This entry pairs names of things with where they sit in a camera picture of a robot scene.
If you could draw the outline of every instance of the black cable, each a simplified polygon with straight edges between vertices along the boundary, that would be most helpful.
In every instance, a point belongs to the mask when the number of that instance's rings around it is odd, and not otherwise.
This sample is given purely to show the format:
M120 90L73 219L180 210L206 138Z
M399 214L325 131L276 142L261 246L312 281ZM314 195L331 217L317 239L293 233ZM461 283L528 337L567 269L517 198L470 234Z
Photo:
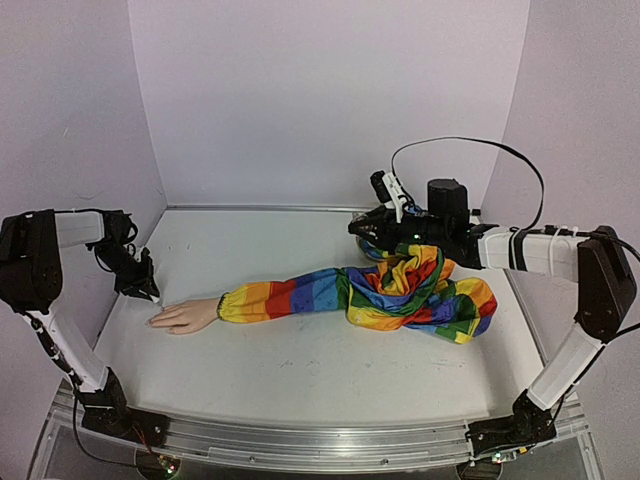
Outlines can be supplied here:
M102 264L102 260L100 260L100 257L98 257L98 252L95 249L93 250L93 256L96 258L96 263L98 264L101 270L104 270L107 273L114 273L113 270L108 269Z
M556 409L556 413L553 414L553 418L551 419L551 423L549 424L549 428L551 425L556 424L556 420L558 419L558 415L560 415L560 410L562 410L562 405L564 405L564 399L566 398L566 393L563 393L560 397L560 403L558 403L558 408Z
M611 235L607 235L606 233L600 233L600 232L589 232L589 236L592 238L602 238L604 240L609 240L610 242L620 245L622 248L626 249L631 255L633 255L636 258L636 260L638 260L638 262L640 262L640 253L633 246L631 246L629 243L625 242L624 240L618 237L614 237Z
M602 352L604 352L604 347L602 347L600 350L598 350L598 353L596 353L595 356L591 359L591 361L587 364L587 366L584 367L584 370L582 370L580 375L578 375L578 378L576 378L574 380L573 385L578 384L580 382L580 380L582 380L582 378L587 374L587 372L591 369L591 367L593 367L593 364L596 363L596 360L598 360L598 358L600 358L600 355L602 355ZM565 395L567 395L569 390L571 390L571 388L573 388L573 385L571 385L571 387L569 387L567 389L567 391L565 392Z
M510 147L508 145L504 145L504 144L498 143L498 142L493 142L491 140L483 140L483 139L480 139L480 138L457 137L457 136L436 137L436 138L429 138L427 140L420 140L420 141L417 141L417 142L408 143L408 144L400 147L398 150L396 150L393 153L393 155L391 156L391 171L393 172L393 174L394 175L396 174L396 169L395 169L395 158L396 158L396 155L398 155L398 153L400 153L402 150L404 150L405 148L416 146L416 145L422 145L422 144L425 144L425 143L436 142L436 141L439 141L439 140L464 140L466 142L475 142L475 143L482 143L482 144L485 144L485 145L491 145L491 146L500 148L500 149L504 150L505 152L510 153L511 155L516 157L517 159L522 160L523 162L525 162L529 166L529 168L531 168L531 170L533 170L533 173L535 173L536 177L538 177L538 182L540 182L540 205L538 206L538 212L536 213L535 218L529 224L528 227L524 228L524 230L529 230L530 228L533 228L533 227L536 226L536 224L540 220L540 217L542 216L542 208L544 207L544 179L542 178L542 174L538 171L538 169L531 162L531 160L529 160L524 154L518 152L515 148L512 148L512 147Z
M131 230L133 230L133 233L132 233L131 235L129 235L129 236L125 239L125 241L124 241L124 242L122 242L122 243L131 243L131 242L133 242L133 241L136 239L136 237L138 236L138 232L139 232L140 230L138 229L138 226L137 226L135 223L133 223L133 222L131 222Z
M54 213L85 213L85 212L96 212L96 213L105 213L107 210L100 210L99 208L79 208L77 210L54 210Z
M98 462L108 463L110 465L118 465L120 467L136 468L136 469L138 468L137 465L134 465L132 463L124 463L124 462L117 462L115 460L107 460L105 458L96 457L92 453L88 452L87 449L84 448L84 445L82 445L82 442L80 442L80 436L78 435L78 427L76 425L77 415L78 415L78 397L76 396L73 402L73 415L72 415L73 418L71 421L73 423L73 437L75 438L76 443L78 444L78 448L82 450L82 453L84 453L89 458L97 460Z
M615 340L616 338L620 338L623 335L626 335L627 333L631 333L634 332L636 330L640 329L640 322L636 323L635 325L632 325L630 327L627 328L623 328L622 330L620 330L618 333L616 333L616 336L613 337L613 339Z

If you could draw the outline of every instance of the white table surface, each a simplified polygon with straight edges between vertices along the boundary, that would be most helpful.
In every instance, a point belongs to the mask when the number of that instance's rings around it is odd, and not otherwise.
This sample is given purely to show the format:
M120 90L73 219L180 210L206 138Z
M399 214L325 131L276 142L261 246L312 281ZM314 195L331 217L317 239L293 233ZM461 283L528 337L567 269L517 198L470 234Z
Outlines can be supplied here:
M348 213L168 211L148 246L170 305L248 281L330 266L364 266ZM145 325L160 307L120 297L96 346L132 406L276 424L403 424L507 415L542 369L502 271L484 278L498 300L489 330L466 345L401 328L356 327L343 312L252 325L214 322L172 336Z

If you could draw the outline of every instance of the rainbow sleeve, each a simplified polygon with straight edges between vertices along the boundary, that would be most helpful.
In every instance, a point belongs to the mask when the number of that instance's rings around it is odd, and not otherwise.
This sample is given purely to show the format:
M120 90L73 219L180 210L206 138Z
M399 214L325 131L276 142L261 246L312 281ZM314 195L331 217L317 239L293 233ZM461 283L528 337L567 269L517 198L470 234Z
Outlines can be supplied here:
M400 245L393 254L359 242L378 265L329 268L286 282L249 283L223 296L222 320L254 323L296 313L345 310L354 325L402 326L467 343L487 330L497 303L478 278L454 282L455 267L436 247Z

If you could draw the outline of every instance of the finger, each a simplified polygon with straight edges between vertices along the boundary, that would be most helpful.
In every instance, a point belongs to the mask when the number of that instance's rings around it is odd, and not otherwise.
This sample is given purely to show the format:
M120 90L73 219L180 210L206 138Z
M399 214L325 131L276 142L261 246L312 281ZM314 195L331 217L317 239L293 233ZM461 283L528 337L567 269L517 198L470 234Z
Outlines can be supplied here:
M167 330L167 333L171 333L172 335L185 335L187 333L195 333L199 330L202 330L207 325L208 323L203 322L190 323L189 325L170 328L169 330Z
M170 312L162 312L162 313L159 313L158 315L156 315L155 317L153 317L151 319L150 323L153 323L156 320L164 320L166 318L178 317L178 316L183 315L183 314L184 314L184 310L182 310L182 309L171 310Z
M149 325L153 328L175 327L176 325L189 325L189 320L178 315L172 318L152 321Z
M176 305L169 305L168 307L162 307L162 311L163 312L171 312L173 310L175 310L176 308L180 308L183 304L182 303L177 303Z

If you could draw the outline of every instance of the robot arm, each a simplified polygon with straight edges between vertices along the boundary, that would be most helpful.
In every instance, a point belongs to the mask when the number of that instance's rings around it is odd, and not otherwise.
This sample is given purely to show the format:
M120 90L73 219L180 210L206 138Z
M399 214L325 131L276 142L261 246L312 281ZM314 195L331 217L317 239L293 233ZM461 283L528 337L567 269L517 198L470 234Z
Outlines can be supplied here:
M393 196L394 192L379 192L381 174L377 172L371 180L382 200L384 193ZM404 206L395 208L397 204L387 201L355 219L349 232L385 250L394 250L400 243L435 245L467 268L518 270L578 283L576 323L551 361L514 402L514 414L475 422L467 433L478 458L554 438L551 407L615 338L635 300L636 282L613 228L578 232L551 226L518 230L474 225L466 188L455 180L429 182L428 211L414 208L409 213Z
M76 323L61 313L59 298L59 249L84 244L114 273L116 292L159 301L149 251L143 249L139 260L130 252L136 234L137 227L122 211L44 210L8 217L0 230L0 299L31 325L66 375L85 408L85 428L137 441L135 424L157 446L166 417L127 407L118 378L95 356Z

